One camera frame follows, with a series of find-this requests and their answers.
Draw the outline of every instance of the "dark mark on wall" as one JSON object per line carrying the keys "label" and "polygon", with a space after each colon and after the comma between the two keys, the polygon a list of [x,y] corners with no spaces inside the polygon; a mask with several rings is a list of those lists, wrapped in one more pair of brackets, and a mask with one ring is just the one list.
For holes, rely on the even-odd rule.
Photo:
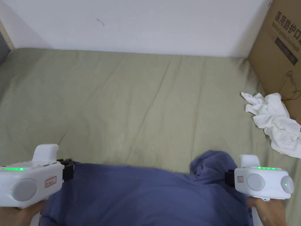
{"label": "dark mark on wall", "polygon": [[102,22],[100,19],[96,19],[98,22],[101,22],[102,23],[102,26],[104,26],[104,22]]}
{"label": "dark mark on wall", "polygon": [[301,96],[301,91],[297,90],[297,84],[293,77],[293,71],[289,71],[283,76],[282,85],[278,93],[280,93],[282,96],[282,101],[295,100]]}

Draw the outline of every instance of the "controller grip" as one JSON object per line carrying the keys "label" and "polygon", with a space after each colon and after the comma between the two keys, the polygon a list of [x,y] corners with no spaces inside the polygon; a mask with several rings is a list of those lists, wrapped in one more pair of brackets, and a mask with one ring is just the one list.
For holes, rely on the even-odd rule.
{"label": "controller grip", "polygon": [[252,207],[252,216],[254,226],[263,226],[255,207]]}
{"label": "controller grip", "polygon": [[39,221],[40,221],[40,213],[37,213],[36,215],[33,216],[30,226],[39,226]]}

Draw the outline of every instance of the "white wall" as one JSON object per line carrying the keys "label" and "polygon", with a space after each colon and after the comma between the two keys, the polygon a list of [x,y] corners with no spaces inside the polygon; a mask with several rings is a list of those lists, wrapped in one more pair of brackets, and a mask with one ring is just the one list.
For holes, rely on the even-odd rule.
{"label": "white wall", "polygon": [[0,0],[16,48],[244,56],[270,0]]}

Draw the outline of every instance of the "white controller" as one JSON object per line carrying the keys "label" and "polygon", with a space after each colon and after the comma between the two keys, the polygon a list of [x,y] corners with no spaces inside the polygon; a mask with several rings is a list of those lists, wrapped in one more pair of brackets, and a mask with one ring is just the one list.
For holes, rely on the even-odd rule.
{"label": "white controller", "polygon": [[[32,161],[0,167],[0,206],[25,208],[59,191],[65,166],[57,161],[57,151],[56,144],[42,144]],[[39,217],[30,226],[37,226]]]}
{"label": "white controller", "polygon": [[[261,167],[255,155],[241,155],[241,167],[234,170],[235,189],[248,196],[270,199],[289,199],[294,183],[288,173],[280,168]],[[252,208],[254,226],[263,225],[256,208]]]}

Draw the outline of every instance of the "white label sticker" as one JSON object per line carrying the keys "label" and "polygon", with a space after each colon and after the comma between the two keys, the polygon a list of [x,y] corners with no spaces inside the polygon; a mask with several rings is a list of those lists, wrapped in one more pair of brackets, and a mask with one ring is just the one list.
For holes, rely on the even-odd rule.
{"label": "white label sticker", "polygon": [[241,183],[241,182],[243,182],[243,181],[244,181],[244,177],[243,177],[243,176],[237,177],[237,182],[238,182],[238,183]]}
{"label": "white label sticker", "polygon": [[56,176],[49,178],[48,180],[45,181],[45,187],[49,187],[49,186],[55,184],[56,180],[57,180]]}

